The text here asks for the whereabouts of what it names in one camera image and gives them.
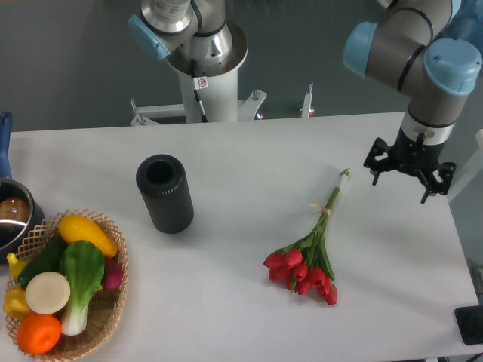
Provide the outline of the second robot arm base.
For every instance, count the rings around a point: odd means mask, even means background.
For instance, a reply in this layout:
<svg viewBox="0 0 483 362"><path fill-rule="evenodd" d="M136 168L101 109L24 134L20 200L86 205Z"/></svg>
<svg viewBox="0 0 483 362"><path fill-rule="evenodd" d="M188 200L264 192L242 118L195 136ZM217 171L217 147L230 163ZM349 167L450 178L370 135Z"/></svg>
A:
<svg viewBox="0 0 483 362"><path fill-rule="evenodd" d="M193 78L236 70L248 54L248 40L226 17L225 1L142 1L128 29L151 58L166 59Z"/></svg>

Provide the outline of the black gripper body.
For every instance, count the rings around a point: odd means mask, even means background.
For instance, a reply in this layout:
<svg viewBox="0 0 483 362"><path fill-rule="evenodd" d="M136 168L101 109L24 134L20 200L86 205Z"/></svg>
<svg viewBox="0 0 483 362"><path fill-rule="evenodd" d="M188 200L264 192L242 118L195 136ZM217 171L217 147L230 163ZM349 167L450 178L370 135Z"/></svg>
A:
<svg viewBox="0 0 483 362"><path fill-rule="evenodd" d="M424 175L429 177L438 166L438 157L445 142L437 145L426 144L423 133L411 139L400 128L395 143L388 152L389 165L394 170L410 176Z"/></svg>

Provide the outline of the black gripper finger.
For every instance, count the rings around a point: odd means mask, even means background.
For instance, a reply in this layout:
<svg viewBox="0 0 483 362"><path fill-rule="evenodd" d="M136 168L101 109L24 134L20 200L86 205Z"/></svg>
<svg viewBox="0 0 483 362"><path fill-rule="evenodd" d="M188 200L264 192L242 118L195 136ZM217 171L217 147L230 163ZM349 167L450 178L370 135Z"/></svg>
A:
<svg viewBox="0 0 483 362"><path fill-rule="evenodd" d="M389 146L382 138L376 138L363 163L373 176L375 186L382 173L401 170L401 160L398 157L398 143Z"/></svg>
<svg viewBox="0 0 483 362"><path fill-rule="evenodd" d="M420 182L425 192L420 200L425 204L429 196L446 195L451 186L457 165L454 162L436 162L429 168L420 171Z"/></svg>

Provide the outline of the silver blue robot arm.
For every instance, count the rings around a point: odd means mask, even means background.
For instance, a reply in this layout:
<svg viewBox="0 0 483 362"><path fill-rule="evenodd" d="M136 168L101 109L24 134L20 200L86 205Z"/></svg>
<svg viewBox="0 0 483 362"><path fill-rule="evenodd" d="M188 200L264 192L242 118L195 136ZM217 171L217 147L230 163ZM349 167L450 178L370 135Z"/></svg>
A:
<svg viewBox="0 0 483 362"><path fill-rule="evenodd" d="M408 97L395 142L376 138L364 166L375 179L393 170L417 178L425 189L422 201L448 193L457 166L438 157L482 66L476 46L439 35L460 6L459 1L391 1L389 18L358 24L343 49L345 67Z"/></svg>

